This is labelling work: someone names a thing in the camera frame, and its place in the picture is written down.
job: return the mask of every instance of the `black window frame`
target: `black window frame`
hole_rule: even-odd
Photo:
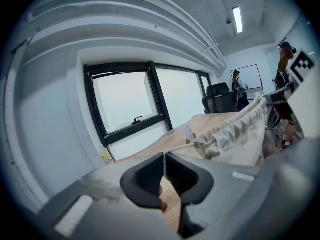
[[[89,105],[89,110],[91,113],[91,117],[99,136],[99,139],[102,145],[108,149],[108,146],[118,142],[124,138],[127,138],[135,133],[138,133],[144,129],[147,129],[157,123],[164,121],[167,131],[170,132],[173,130],[169,111],[167,108],[166,100],[160,85],[160,81],[157,74],[157,68],[168,69],[168,70],[177,70],[195,73],[198,76],[200,87],[202,90],[203,97],[206,97],[206,90],[204,88],[204,84],[201,77],[206,77],[208,79],[208,83],[211,85],[210,77],[208,73],[192,70],[179,66],[172,66],[167,64],[158,64],[153,61],[149,62],[118,62],[118,63],[107,63],[107,64],[99,64],[99,65],[84,65],[84,86],[86,91],[86,98]],[[128,74],[134,72],[146,72],[149,83],[153,92],[153,97],[157,106],[158,115],[148,118],[143,121],[139,121],[134,123],[128,127],[117,130],[115,132],[107,134],[105,126],[103,124],[101,114],[98,108],[98,103],[96,100],[93,80],[113,76],[117,74]]]

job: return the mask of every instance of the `window handle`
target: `window handle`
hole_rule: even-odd
[[[135,125],[137,123],[140,123],[140,120],[137,121],[138,118],[142,118],[143,116],[138,116],[134,119],[134,122],[131,123],[131,125]]]

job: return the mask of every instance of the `window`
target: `window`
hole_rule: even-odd
[[[109,145],[109,150],[116,160],[130,157],[159,140],[167,133],[165,123],[159,122],[147,129]]]
[[[206,73],[152,61],[85,65],[84,79],[93,123],[115,161],[203,114],[210,85]]]
[[[204,114],[202,89],[196,73],[157,68],[173,128]]]
[[[93,88],[107,134],[131,126],[136,118],[159,115],[147,72],[100,77]]]

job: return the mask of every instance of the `whiteboard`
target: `whiteboard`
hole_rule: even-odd
[[[246,66],[235,70],[240,72],[239,77],[243,85],[247,84],[249,89],[262,88],[260,74],[257,65]],[[232,81],[234,80],[233,77],[235,70],[230,71]]]

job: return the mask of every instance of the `fluorescent ceiling light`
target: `fluorescent ceiling light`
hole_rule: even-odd
[[[236,30],[238,31],[238,33],[241,33],[243,29],[242,29],[242,19],[241,19],[240,8],[239,7],[233,8],[232,11],[234,14]]]

